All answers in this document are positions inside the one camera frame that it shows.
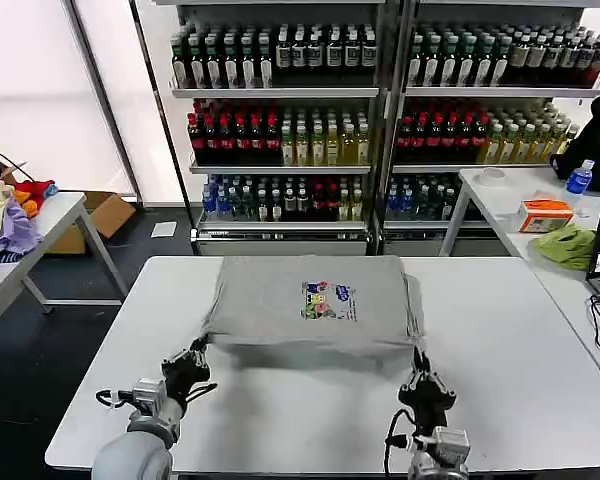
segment bottle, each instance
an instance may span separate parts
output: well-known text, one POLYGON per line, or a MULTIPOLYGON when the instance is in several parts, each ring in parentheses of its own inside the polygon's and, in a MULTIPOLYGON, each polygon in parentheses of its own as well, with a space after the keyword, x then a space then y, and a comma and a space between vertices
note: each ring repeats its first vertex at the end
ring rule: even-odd
POLYGON ((359 222, 362 220, 362 190, 356 188, 353 191, 353 202, 351 204, 351 220, 359 222))
POLYGON ((342 67, 342 44, 339 31, 331 34, 331 41, 327 45, 327 66, 333 70, 342 67))
POLYGON ((304 43, 304 30, 297 30, 295 42, 291 46, 291 64, 293 68, 307 66, 307 46, 304 43))
POLYGON ((216 36, 208 35, 204 39, 207 47, 207 73, 209 75, 209 84, 211 88, 222 88, 222 77, 220 75, 220 65, 218 64, 218 53, 216 51, 216 36))
POLYGON ((594 45, 595 39, 592 36, 589 36, 584 41, 584 45, 580 49, 580 54, 578 55, 578 59, 576 60, 576 64, 574 66, 575 81, 573 82, 578 86, 586 86, 587 72, 589 70, 589 67, 591 67, 591 63, 593 62, 593 55, 596 52, 594 45))
POLYGON ((527 55, 526 62, 526 78, 530 84, 540 83, 540 65, 542 60, 547 53, 547 47, 545 45, 547 37, 545 35, 538 35, 535 42, 529 47, 529 54, 527 55))
POLYGON ((195 88, 206 88, 204 67, 202 65, 203 58, 200 54, 200 38, 195 33, 189 35, 189 53, 191 54, 191 72, 195 88))
POLYGON ((478 116, 476 121, 473 124, 472 134, 471 134, 471 152, 472 155, 478 155, 480 149, 483 147, 487 137, 487 117, 486 115, 482 115, 482 117, 478 116))
POLYGON ((411 135, 411 154, 413 156, 421 156, 424 153, 424 144, 427 139, 427 115, 420 114, 417 125, 413 129, 411 135))
POLYGON ((373 31, 367 31, 365 35, 366 39, 362 43, 362 66, 367 69, 374 69, 378 50, 376 34, 373 31))
POLYGON ((253 46, 251 34, 244 35, 240 40, 242 44, 242 75, 244 77, 244 88, 256 87, 256 68, 253 59, 253 46))
POLYGON ((264 135, 260 127, 260 114, 251 114, 251 148, 257 149, 258 152, 265 147, 264 135))
POLYGON ((294 164, 293 138, 291 137, 291 127, 282 126, 282 161, 286 166, 294 164))
POLYGON ((346 222, 351 214, 351 205, 349 202, 349 190, 340 188, 340 206, 338 207, 338 221, 346 222))
POLYGON ((256 209, 255 200, 253 198, 253 194, 251 193, 251 187, 249 185, 245 185, 244 187, 242 187, 242 209, 246 220, 258 220, 258 213, 256 209))
POLYGON ((291 46, 287 42, 287 31, 281 31, 278 34, 278 44, 276 45, 276 66, 280 70, 291 67, 291 46))
POLYGON ((445 52, 442 56, 442 68, 440 69, 440 86, 449 87, 456 75, 456 47, 458 46, 458 37, 450 35, 445 45, 445 52))
POLYGON ((473 117, 471 113, 467 113, 456 130, 456 150, 461 156, 472 157, 470 152, 471 138, 473 137, 472 123, 473 117))
POLYGON ((419 220, 427 220, 429 213, 429 185, 423 184, 420 187, 420 195, 418 195, 418 212, 417 218, 419 220))
POLYGON ((235 37, 227 34, 224 37, 224 71, 229 88, 238 88, 238 65, 236 62, 235 37))
POLYGON ((338 127, 334 124, 329 125, 327 133, 327 164, 337 165, 340 149, 338 145, 338 127))
POLYGON ((242 209, 242 200, 238 195, 236 187, 229 187, 229 203, 231 204, 231 211, 233 213, 233 219, 235 221, 244 220, 244 210, 242 209))
POLYGON ((600 36, 595 44, 595 53, 593 54, 593 60, 591 61, 591 66, 587 70, 585 86, 588 88, 593 87, 600 75, 600 36))
POLYGON ((216 132, 215 123, 211 114, 207 113, 204 116, 205 137, 207 138, 207 147, 212 149, 212 152, 217 151, 221 147, 220 138, 216 132))
POLYGON ((278 150, 280 150, 280 135, 274 113, 270 113, 267 120, 267 150, 274 155, 278 155, 278 150))
POLYGON ((411 211, 413 209, 413 190, 410 188, 402 189, 402 197, 400 199, 400 219, 410 220, 411 211))
POLYGON ((570 85, 573 80, 573 68, 580 55, 580 37, 574 37, 568 46, 562 49, 562 56, 558 62, 557 78, 560 85, 570 85))
POLYGON ((358 165, 369 165, 369 125, 361 123, 356 139, 358 147, 358 165))
POLYGON ((442 114, 436 113, 435 118, 429 124, 427 131, 426 146, 428 153, 436 153, 436 148, 440 145, 440 139, 442 138, 442 114))
POLYGON ((358 142, 355 137, 355 127, 352 123, 345 125, 345 135, 342 142, 342 163, 345 165, 358 164, 358 142))
POLYGON ((580 130, 580 126, 575 123, 569 126, 567 135, 565 136, 562 143, 560 143, 560 145, 558 146, 558 150, 556 152, 558 155, 562 155, 564 152, 567 151, 567 148, 569 148, 569 144, 571 143, 571 141, 578 135, 578 130, 580 130))
POLYGON ((323 166, 325 164, 324 157, 324 135, 322 133, 322 124, 315 123, 313 125, 313 137, 311 139, 311 150, 313 155, 313 164, 323 166))
POLYGON ((522 35, 522 32, 517 31, 514 34, 514 45, 509 58, 509 78, 510 83, 523 85, 526 82, 525 65, 529 56, 529 35, 522 35))
POLYGON ((423 64, 423 77, 422 77, 422 86, 423 87, 431 87, 433 85, 433 79, 438 70, 438 60, 440 59, 440 54, 438 53, 438 49, 440 48, 440 35, 432 35, 429 45, 429 54, 425 56, 423 64))
POLYGON ((358 42, 358 32, 352 30, 349 32, 349 39, 345 46, 344 64, 347 68, 356 68, 360 65, 360 42, 358 42))
POLYGON ((298 200, 293 193, 292 188, 287 188, 284 193, 284 218, 287 222, 293 222, 297 219, 296 209, 298 208, 298 200))
POLYGON ((411 45, 409 70, 407 72, 407 87, 414 87, 418 84, 422 60, 422 35, 414 35, 413 45, 411 45))
POLYGON ((409 149, 411 148, 411 126, 413 123, 413 118, 410 116, 405 116, 402 119, 400 125, 400 131, 398 132, 398 138, 396 140, 396 146, 398 148, 398 157, 404 158, 409 149))
POLYGON ((189 120, 187 132, 189 133, 191 148, 193 148, 194 152, 200 153, 205 147, 205 138, 202 125, 198 121, 198 117, 195 113, 190 113, 187 118, 189 120))
POLYGON ((507 65, 509 64, 509 48, 511 47, 511 37, 503 37, 500 40, 498 55, 493 62, 493 73, 491 74, 490 87, 497 87, 502 81, 507 65))
POLYGON ((487 84, 487 77, 491 72, 491 63, 493 59, 492 50, 495 38, 487 35, 482 45, 482 52, 476 59, 476 78, 473 81, 474 87, 483 87, 487 84))
POLYGON ((553 136, 547 142, 547 145, 542 152, 540 163, 547 163, 551 160, 551 156, 558 151, 558 147, 566 138, 567 125, 565 123, 557 124, 553 129, 553 136))
POLYGON ((327 191, 327 216, 328 221, 335 222, 338 220, 340 207, 340 195, 338 194, 338 186, 335 183, 329 184, 327 191))
POLYGON ((229 118, 226 113, 220 116, 220 132, 218 133, 220 138, 220 146, 224 150, 233 150, 236 146, 236 139, 231 134, 229 128, 229 118))
POLYGON ((298 190, 298 219, 302 221, 307 220, 307 215, 309 214, 309 196, 307 195, 307 191, 304 188, 300 188, 298 190))
POLYGON ((187 70, 184 66, 184 55, 182 52, 182 37, 176 33, 171 37, 171 66, 176 82, 176 88, 187 88, 187 70))
POLYGON ((389 195, 387 196, 387 219, 397 220, 398 212, 400 212, 400 198, 398 197, 397 190, 392 188, 389 190, 389 195))
POLYGON ((231 203, 227 198, 227 192, 224 189, 218 192, 217 201, 218 220, 230 222, 233 220, 233 211, 231 209, 231 203))
POLYGON ((312 70, 324 65, 324 45, 320 42, 320 37, 317 33, 311 34, 311 43, 309 43, 309 47, 307 48, 307 63, 312 70))
POLYGON ((326 198, 324 193, 324 185, 316 183, 313 191, 313 210, 317 221, 326 220, 326 198))
POLYGON ((258 37, 258 47, 260 50, 260 77, 262 88, 271 88, 273 86, 273 69, 271 68, 268 33, 260 33, 260 36, 258 37))
POLYGON ((299 166, 309 163, 309 142, 307 141, 307 128, 298 125, 296 129, 296 160, 299 166))
POLYGON ((556 81, 555 70, 562 56, 562 40, 561 35, 556 35, 551 45, 547 46, 539 72, 540 85, 553 85, 556 81))
POLYGON ((507 136, 502 140, 502 142, 500 142, 500 146, 496 152, 496 163, 501 163, 503 165, 509 165, 513 163, 512 153, 516 146, 516 142, 518 141, 519 130, 520 127, 517 124, 512 123, 509 125, 507 136))
POLYGON ((242 115, 236 118, 236 143, 242 151, 251 149, 251 139, 249 138, 249 132, 247 132, 242 115))
POLYGON ((593 160, 585 160, 582 162, 581 167, 576 168, 571 172, 571 175, 565 184, 562 199, 574 210, 576 210, 576 205, 591 183, 591 179, 593 178, 592 170, 595 163, 596 162, 593 160))
POLYGON ((453 188, 447 188, 444 193, 444 204, 442 207, 442 215, 440 220, 447 221, 451 218, 453 209, 456 206, 455 190, 453 188))
POLYGON ((533 141, 527 154, 526 163, 541 163, 542 153, 544 152, 547 143, 549 142, 549 134, 551 126, 548 123, 543 123, 540 126, 540 133, 533 141))
POLYGON ((264 188, 258 190, 258 218, 261 222, 269 221, 269 205, 267 203, 267 191, 264 188))
POLYGON ((499 123, 493 126, 491 137, 480 149, 476 163, 485 165, 497 163, 497 153, 502 139, 502 130, 503 127, 499 123))
POLYGON ((477 38, 473 35, 469 35, 465 39, 465 45, 463 52, 458 57, 458 76, 456 79, 456 85, 458 87, 466 87, 470 84, 473 79, 475 70, 475 55, 473 50, 476 45, 477 38))
POLYGON ((280 190, 277 188, 271 190, 271 218, 274 222, 282 219, 282 200, 280 199, 280 190))
POLYGON ((206 221, 212 222, 218 219, 218 213, 216 211, 216 199, 208 190, 202 192, 202 207, 204 209, 206 221))
POLYGON ((452 112, 451 114, 449 114, 449 119, 446 121, 444 128, 442 129, 442 138, 440 139, 440 145, 444 147, 445 152, 447 153, 451 151, 451 148, 456 143, 457 121, 458 115, 455 112, 452 112))
POLYGON ((531 143, 534 140, 535 132, 535 125, 529 123, 524 127, 522 138, 516 142, 516 146, 511 153, 511 163, 525 163, 529 148, 531 148, 531 143))

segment tissue box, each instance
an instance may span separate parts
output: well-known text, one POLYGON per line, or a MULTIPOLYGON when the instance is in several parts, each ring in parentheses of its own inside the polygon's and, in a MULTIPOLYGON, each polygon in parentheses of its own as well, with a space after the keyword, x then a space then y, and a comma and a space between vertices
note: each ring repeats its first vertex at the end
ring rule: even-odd
POLYGON ((519 231, 522 233, 547 233, 564 227, 573 217, 566 202, 559 200, 528 200, 518 210, 519 231))

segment red bottle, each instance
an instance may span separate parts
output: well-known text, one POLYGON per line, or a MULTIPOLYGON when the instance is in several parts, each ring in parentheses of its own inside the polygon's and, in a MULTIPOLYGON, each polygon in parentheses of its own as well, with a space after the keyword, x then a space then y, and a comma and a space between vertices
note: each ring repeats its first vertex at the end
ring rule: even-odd
POLYGON ((458 121, 458 114, 452 112, 449 115, 447 123, 445 123, 442 129, 442 138, 440 139, 440 145, 444 148, 451 149, 456 143, 456 122, 458 121))
POLYGON ((440 145, 440 140, 442 137, 442 128, 440 128, 441 123, 442 115, 440 113, 436 113, 435 118, 429 124, 429 129, 427 132, 427 148, 436 148, 440 145))
POLYGON ((210 113, 204 116, 205 137, 207 137, 207 147, 212 149, 220 148, 220 139, 216 133, 216 127, 213 123, 213 117, 210 113))
POLYGON ((194 152, 204 149, 204 131, 202 125, 198 122, 198 117, 195 113, 187 115, 189 118, 189 126, 187 131, 189 132, 189 140, 191 140, 191 147, 194 152))
POLYGON ((225 150, 233 150, 236 146, 236 139, 231 134, 231 129, 229 128, 229 118, 226 113, 223 113, 220 116, 220 145, 225 150))
POLYGON ((280 149, 280 134, 278 133, 277 123, 275 114, 270 113, 267 121, 267 148, 269 150, 280 149))
POLYGON ((411 152, 413 155, 421 155, 424 150, 424 142, 427 137, 427 114, 421 113, 420 119, 413 129, 411 136, 411 152))
POLYGON ((328 220, 335 222, 338 220, 338 207, 340 206, 340 193, 338 192, 338 186, 335 183, 329 185, 329 192, 327 193, 327 212, 329 215, 328 220))
POLYGON ((324 193, 324 185, 316 183, 313 190, 313 210, 315 220, 326 220, 325 209, 327 200, 324 193))
POLYGON ((467 154, 469 147, 471 146, 471 122, 473 118, 470 113, 467 113, 464 120, 460 123, 460 126, 456 129, 456 148, 458 152, 467 154))
POLYGON ((236 116, 236 141, 238 148, 242 150, 251 149, 251 139, 249 138, 247 127, 244 125, 242 114, 236 116))
POLYGON ((260 127, 260 114, 254 112, 251 114, 251 147, 261 149, 264 148, 264 136, 260 127))
POLYGON ((471 147, 477 155, 478 150, 482 148, 487 138, 487 122, 489 117, 486 115, 479 116, 473 124, 473 136, 471 137, 471 147))
POLYGON ((405 116, 402 119, 402 125, 398 132, 398 140, 396 146, 398 147, 398 153, 405 154, 408 148, 411 146, 411 127, 413 124, 413 118, 405 116))

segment white table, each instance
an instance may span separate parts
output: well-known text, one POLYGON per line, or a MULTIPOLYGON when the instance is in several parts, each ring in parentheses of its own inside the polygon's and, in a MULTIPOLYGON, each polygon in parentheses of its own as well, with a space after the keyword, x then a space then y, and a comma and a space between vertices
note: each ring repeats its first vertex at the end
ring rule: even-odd
POLYGON ((50 311, 53 305, 121 304, 118 300, 48 300, 29 278, 29 271, 74 222, 78 224, 93 254, 102 263, 116 296, 120 300, 125 299, 128 288, 84 208, 85 198, 80 192, 59 192, 45 200, 40 213, 33 219, 36 230, 44 237, 42 242, 19 262, 0 264, 0 316, 23 288, 33 294, 45 311, 50 311))
MULTIPOLYGON (((560 198, 564 182, 558 180, 550 168, 520 168, 505 170, 502 187, 486 187, 477 180, 480 173, 481 168, 460 171, 462 189, 440 255, 451 253, 468 201, 473 200, 509 253, 529 263, 600 368, 600 350, 594 342, 593 320, 587 303, 594 291, 585 281, 585 272, 564 269, 542 257, 529 245, 540 235, 519 233, 510 222, 511 214, 518 210, 520 202, 531 199, 536 191, 560 198)), ((577 208, 588 216, 574 215, 573 221, 595 231, 600 217, 600 194, 587 193, 577 208)))
MULTIPOLYGON (((421 283, 427 352, 458 395, 448 417, 469 434, 470 470, 600 466, 600 372, 525 262, 403 261, 421 283)), ((95 392, 161 378, 161 360, 197 336, 220 263, 146 263, 47 449, 47 464, 89 469, 102 446, 125 431, 132 409, 107 409, 95 392)), ((370 359, 313 351, 301 368, 287 348, 259 362, 249 347, 241 357, 227 348, 209 346, 219 387, 183 419, 172 449, 176 473, 382 471, 383 440, 408 377, 406 355, 385 358, 381 368, 370 359), (260 366, 247 368, 250 362, 260 366), (287 368, 275 366, 280 362, 287 368)), ((391 458, 395 472, 410 461, 404 451, 391 458)))

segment cable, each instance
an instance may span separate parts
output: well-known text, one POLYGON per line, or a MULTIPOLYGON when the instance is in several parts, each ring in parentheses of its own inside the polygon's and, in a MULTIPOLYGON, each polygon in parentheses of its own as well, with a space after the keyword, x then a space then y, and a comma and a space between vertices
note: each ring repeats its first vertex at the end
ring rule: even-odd
POLYGON ((189 392, 189 396, 187 397, 187 403, 193 402, 196 398, 200 398, 202 395, 209 393, 216 389, 218 386, 217 383, 209 383, 207 385, 202 385, 200 387, 196 387, 189 392))
POLYGON ((29 175, 22 168, 20 168, 18 165, 16 165, 15 163, 13 163, 11 161, 11 159, 9 159, 9 157, 7 157, 6 155, 4 155, 3 153, 0 153, 0 156, 2 158, 4 158, 7 162, 9 162, 16 170, 20 170, 27 178, 29 178, 29 180, 31 180, 32 182, 35 182, 35 180, 33 179, 33 177, 31 175, 29 175))
POLYGON ((591 295, 589 297, 589 302, 591 302, 591 316, 593 317, 593 328, 595 331, 594 341, 596 346, 600 349, 600 329, 598 327, 598 319, 596 314, 600 317, 600 310, 598 310, 598 305, 600 305, 600 295, 591 295))
POLYGON ((113 408, 120 408, 123 405, 130 403, 133 398, 131 392, 125 392, 123 390, 120 390, 118 392, 118 396, 120 397, 120 402, 113 404, 112 402, 110 402, 111 390, 100 390, 96 393, 96 400, 98 400, 98 402, 103 404, 105 407, 113 406, 113 408))
POLYGON ((416 426, 415 420, 413 419, 409 411, 404 408, 401 408, 393 415, 393 418, 391 419, 391 424, 389 425, 389 432, 387 433, 387 438, 384 441, 384 476, 387 478, 391 476, 391 472, 389 471, 389 455, 391 454, 391 447, 399 446, 401 448, 406 448, 408 444, 405 443, 404 446, 399 445, 398 443, 402 443, 402 435, 398 436, 393 434, 393 431, 396 428, 396 424, 398 423, 400 415, 404 415, 405 417, 407 417, 407 420, 409 420, 409 422, 411 422, 411 424, 414 427, 416 426))

